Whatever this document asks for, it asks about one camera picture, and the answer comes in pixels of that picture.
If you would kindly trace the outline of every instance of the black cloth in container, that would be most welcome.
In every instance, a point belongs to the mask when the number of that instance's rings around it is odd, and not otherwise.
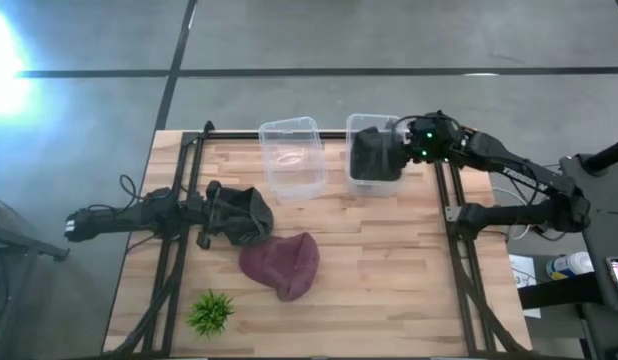
[[[403,145],[394,131],[368,127],[353,138],[349,163],[355,180],[396,181],[400,179]]]

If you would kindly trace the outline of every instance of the wooden table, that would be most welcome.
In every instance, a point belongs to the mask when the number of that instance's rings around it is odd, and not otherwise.
[[[143,192],[171,186],[181,135],[156,134]],[[344,141],[324,143],[329,180],[323,195],[280,204],[267,187],[258,141],[205,141],[199,191],[210,180],[255,186],[273,211],[274,234],[311,233],[321,259],[311,290],[282,303],[274,290],[241,273],[239,249],[226,238],[215,238],[204,251],[191,231],[172,356],[466,355],[433,166],[408,165],[397,196],[355,198],[345,179]],[[461,176],[468,202],[493,204],[486,173],[463,170]],[[146,236],[133,234],[130,244]],[[502,236],[485,233],[476,246],[489,305],[516,340],[531,348]],[[159,248],[159,240],[150,241],[127,255],[104,350],[120,344],[145,312]],[[191,304],[208,289],[233,297],[236,308],[227,331],[211,340],[186,325]],[[473,309],[479,335],[476,314]]]

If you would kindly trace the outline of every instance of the paper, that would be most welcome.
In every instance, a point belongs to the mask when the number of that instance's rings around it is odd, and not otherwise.
[[[536,271],[533,267],[533,258],[518,255],[509,255],[513,276],[516,279],[516,287],[536,285]],[[523,311],[525,316],[540,319],[540,309],[528,309]]]

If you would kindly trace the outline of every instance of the clear plastic container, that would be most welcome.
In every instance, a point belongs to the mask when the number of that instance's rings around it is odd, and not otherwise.
[[[327,183],[316,121],[310,117],[273,121],[259,130],[265,173],[278,201],[319,196]]]
[[[347,118],[347,153],[345,159],[345,172],[347,180],[349,182],[349,192],[356,196],[376,196],[376,197],[388,197],[395,194],[400,186],[400,180],[398,181],[370,181],[370,180],[357,180],[351,177],[350,173],[350,161],[351,161],[351,147],[353,146],[353,139],[360,130],[364,130],[368,127],[375,126],[378,130],[382,131],[386,128],[387,123],[398,120],[397,116],[391,115],[369,115],[369,114],[352,114]],[[404,133],[406,125],[404,122],[398,124],[396,130],[400,133]]]

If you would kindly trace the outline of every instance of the table leg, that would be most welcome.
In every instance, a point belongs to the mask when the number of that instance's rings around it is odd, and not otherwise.
[[[518,289],[523,309],[544,306],[593,302],[602,304],[595,273],[586,273],[563,280]]]

